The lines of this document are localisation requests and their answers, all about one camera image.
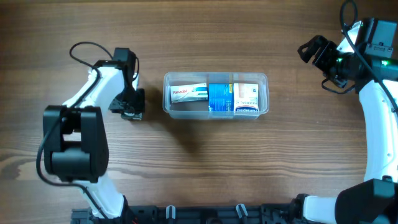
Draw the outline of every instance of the wood grain surface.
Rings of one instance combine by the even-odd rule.
[[[68,223],[72,208],[88,206],[76,189],[42,183],[34,165],[44,108],[86,82],[87,67],[68,56],[82,40],[140,58],[145,119],[105,120],[109,174],[131,205],[284,203],[363,181],[358,95],[322,90],[321,71],[297,54],[317,34],[341,40],[341,1],[28,2],[0,4],[0,223]],[[398,1],[357,3],[360,17],[398,20]],[[106,58],[89,46],[76,54]],[[270,111],[254,121],[173,120],[162,109],[171,71],[265,73]]]

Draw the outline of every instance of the blue medicine box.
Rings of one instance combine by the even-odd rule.
[[[233,84],[209,84],[208,111],[233,111]]]

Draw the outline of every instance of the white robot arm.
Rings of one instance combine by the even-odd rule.
[[[398,82],[384,80],[394,98],[398,98]],[[378,83],[370,81],[359,92],[366,122],[368,163],[364,181],[382,180],[389,176],[398,182],[398,118]],[[308,196],[303,205],[307,220],[334,224],[336,197]]]
[[[313,64],[324,72],[326,81],[330,80],[340,88],[346,85],[347,80],[355,82],[364,111],[368,144],[364,183],[342,191],[338,197],[306,197],[303,217],[307,220],[320,223],[351,223],[355,220],[372,222],[374,218],[382,217],[378,215],[382,215],[384,209],[392,206],[394,186],[398,183],[398,112],[392,104],[398,99],[398,62],[391,59],[390,46],[396,26],[395,22],[372,18],[356,23],[348,32],[351,39],[357,40],[356,48],[359,48],[370,67],[381,77],[392,99],[352,53],[354,50],[347,38],[336,48],[333,42],[316,36],[304,45],[309,49],[305,52],[302,47],[299,49],[301,58],[306,62],[311,55],[315,55],[314,49],[320,49]],[[337,58],[332,59],[335,63],[324,63],[327,58],[333,57]]]
[[[60,118],[63,121],[44,142],[47,172],[57,175],[62,182],[79,186],[90,204],[91,214],[103,220],[115,221],[121,220],[122,216],[131,216],[126,209],[126,199],[106,173],[109,152],[103,118],[108,110],[121,113],[124,119],[142,118],[144,90],[137,88],[136,61],[135,54],[129,49],[115,49],[111,60],[90,65],[94,69],[74,97],[63,106],[49,106],[44,112],[45,135],[51,132],[53,124],[61,121]],[[64,134],[74,131],[81,132],[81,141],[63,139]]]

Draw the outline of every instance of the plastic container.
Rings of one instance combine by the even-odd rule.
[[[259,111],[208,111],[208,100],[172,103],[170,86],[196,83],[255,83],[259,85]],[[257,119],[269,110],[267,76],[263,73],[169,72],[164,77],[163,110],[174,119]]]

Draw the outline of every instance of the green indicator light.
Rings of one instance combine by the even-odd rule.
[[[381,64],[384,65],[384,66],[387,66],[389,63],[390,63],[390,62],[389,62],[389,61],[386,61],[386,60],[382,60],[382,61],[381,61]]]

